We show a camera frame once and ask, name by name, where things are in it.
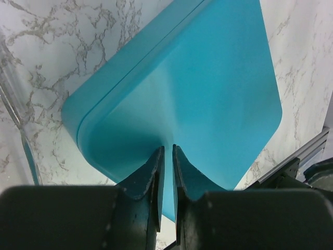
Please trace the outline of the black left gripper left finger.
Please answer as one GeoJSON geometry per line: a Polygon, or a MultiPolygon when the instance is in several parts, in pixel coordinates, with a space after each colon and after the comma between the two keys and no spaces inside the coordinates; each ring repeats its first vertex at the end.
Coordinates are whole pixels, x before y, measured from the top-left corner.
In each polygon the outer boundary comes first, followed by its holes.
{"type": "Polygon", "coordinates": [[[1,249],[154,249],[164,147],[117,185],[14,186],[1,194],[1,249]]]}

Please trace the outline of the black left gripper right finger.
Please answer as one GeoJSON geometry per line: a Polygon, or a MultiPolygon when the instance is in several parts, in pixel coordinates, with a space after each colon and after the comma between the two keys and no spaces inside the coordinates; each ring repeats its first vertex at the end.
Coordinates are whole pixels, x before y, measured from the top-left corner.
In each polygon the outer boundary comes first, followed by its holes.
{"type": "Polygon", "coordinates": [[[332,249],[332,192],[275,173],[243,191],[212,182],[174,145],[180,249],[332,249]]]}

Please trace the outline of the teal box lid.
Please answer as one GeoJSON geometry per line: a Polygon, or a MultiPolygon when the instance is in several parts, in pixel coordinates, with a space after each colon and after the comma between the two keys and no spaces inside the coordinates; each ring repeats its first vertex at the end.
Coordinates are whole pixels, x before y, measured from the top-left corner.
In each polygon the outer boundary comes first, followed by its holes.
{"type": "Polygon", "coordinates": [[[202,1],[86,116],[84,158],[120,182],[165,148],[163,214],[175,219],[172,147],[232,190],[282,116],[259,1],[202,1]]]}

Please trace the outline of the metal tongs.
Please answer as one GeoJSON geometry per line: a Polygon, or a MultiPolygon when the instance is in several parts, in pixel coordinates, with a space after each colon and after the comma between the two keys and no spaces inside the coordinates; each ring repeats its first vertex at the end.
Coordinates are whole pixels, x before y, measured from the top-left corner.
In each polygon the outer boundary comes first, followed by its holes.
{"type": "Polygon", "coordinates": [[[10,53],[5,36],[1,33],[1,99],[9,112],[11,119],[20,132],[21,144],[29,166],[29,174],[34,185],[41,185],[42,180],[39,169],[29,144],[24,122],[21,118],[18,95],[15,94],[14,84],[18,82],[16,71],[13,68],[13,55],[10,53]]]}

